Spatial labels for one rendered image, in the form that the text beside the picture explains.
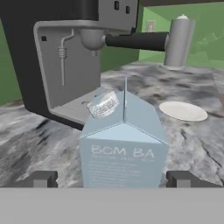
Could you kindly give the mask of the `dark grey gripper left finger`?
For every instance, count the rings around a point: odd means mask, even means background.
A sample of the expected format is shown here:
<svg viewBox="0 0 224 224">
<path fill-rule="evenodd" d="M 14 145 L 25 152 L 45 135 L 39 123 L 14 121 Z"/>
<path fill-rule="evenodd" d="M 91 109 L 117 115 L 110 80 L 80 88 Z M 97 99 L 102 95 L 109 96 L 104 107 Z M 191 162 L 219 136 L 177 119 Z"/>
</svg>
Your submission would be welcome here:
<svg viewBox="0 0 224 224">
<path fill-rule="evenodd" d="M 57 171 L 34 171 L 24 180 L 19 180 L 11 184 L 13 187 L 37 187 L 37 188 L 54 188 L 58 187 Z"/>
</svg>

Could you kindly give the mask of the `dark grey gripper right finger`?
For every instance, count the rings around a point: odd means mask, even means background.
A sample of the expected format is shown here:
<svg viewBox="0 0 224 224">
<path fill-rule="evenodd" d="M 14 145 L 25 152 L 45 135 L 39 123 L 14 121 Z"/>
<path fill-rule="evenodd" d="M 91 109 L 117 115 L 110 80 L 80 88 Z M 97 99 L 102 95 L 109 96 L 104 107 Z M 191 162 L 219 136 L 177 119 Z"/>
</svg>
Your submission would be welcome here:
<svg viewBox="0 0 224 224">
<path fill-rule="evenodd" d="M 166 173 L 167 187 L 191 188 L 191 187 L 220 187 L 214 183 L 201 180 L 189 171 L 168 171 Z"/>
</svg>

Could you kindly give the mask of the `pale blue milk carton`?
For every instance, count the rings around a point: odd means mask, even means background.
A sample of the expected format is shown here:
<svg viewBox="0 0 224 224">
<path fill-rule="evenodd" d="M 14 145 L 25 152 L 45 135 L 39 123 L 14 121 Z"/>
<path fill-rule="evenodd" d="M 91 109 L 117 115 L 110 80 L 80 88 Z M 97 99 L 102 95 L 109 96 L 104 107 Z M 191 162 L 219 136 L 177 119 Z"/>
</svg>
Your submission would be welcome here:
<svg viewBox="0 0 224 224">
<path fill-rule="evenodd" d="M 169 141 L 157 111 L 128 91 L 96 96 L 80 135 L 85 187 L 157 187 Z"/>
</svg>

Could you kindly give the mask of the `white saucer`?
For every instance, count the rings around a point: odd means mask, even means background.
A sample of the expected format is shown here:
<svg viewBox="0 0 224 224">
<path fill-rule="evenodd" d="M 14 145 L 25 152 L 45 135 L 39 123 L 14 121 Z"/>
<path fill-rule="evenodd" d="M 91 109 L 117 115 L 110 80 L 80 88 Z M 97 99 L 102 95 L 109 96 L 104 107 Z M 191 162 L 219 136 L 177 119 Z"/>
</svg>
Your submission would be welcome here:
<svg viewBox="0 0 224 224">
<path fill-rule="evenodd" d="M 165 101 L 159 109 L 169 117 L 186 122 L 201 122 L 208 118 L 203 108 L 182 101 Z"/>
</svg>

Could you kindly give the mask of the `black and grey coffee machine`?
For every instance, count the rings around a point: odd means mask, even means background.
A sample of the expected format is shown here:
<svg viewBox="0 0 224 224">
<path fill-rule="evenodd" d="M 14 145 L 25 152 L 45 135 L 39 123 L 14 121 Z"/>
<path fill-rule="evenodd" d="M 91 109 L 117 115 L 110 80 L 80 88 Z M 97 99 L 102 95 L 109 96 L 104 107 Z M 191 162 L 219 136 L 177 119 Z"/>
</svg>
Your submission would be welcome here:
<svg viewBox="0 0 224 224">
<path fill-rule="evenodd" d="M 169 33 L 137 31 L 139 0 L 0 0 L 27 110 L 81 130 L 101 92 L 104 46 L 165 51 Z"/>
</svg>

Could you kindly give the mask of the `grey paper towel roll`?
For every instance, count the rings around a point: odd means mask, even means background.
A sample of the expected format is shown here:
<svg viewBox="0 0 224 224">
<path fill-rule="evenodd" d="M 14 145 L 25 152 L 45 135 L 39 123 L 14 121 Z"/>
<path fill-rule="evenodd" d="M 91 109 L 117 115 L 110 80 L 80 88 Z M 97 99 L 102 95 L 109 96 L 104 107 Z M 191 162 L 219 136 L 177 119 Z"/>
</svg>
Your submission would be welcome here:
<svg viewBox="0 0 224 224">
<path fill-rule="evenodd" d="M 165 50 L 164 66 L 181 70 L 186 63 L 196 21 L 181 14 L 171 21 L 169 40 Z"/>
</svg>

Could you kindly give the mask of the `white wall socket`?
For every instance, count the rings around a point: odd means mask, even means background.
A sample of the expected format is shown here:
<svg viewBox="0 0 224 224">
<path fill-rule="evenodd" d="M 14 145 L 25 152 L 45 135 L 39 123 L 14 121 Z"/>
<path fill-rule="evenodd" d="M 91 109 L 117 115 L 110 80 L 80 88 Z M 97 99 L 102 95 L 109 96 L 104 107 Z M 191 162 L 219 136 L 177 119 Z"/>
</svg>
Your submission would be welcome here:
<svg viewBox="0 0 224 224">
<path fill-rule="evenodd" d="M 146 32 L 154 32 L 155 28 L 156 28 L 156 21 L 155 20 L 151 20 L 151 21 L 146 22 L 146 27 L 145 27 Z"/>
</svg>

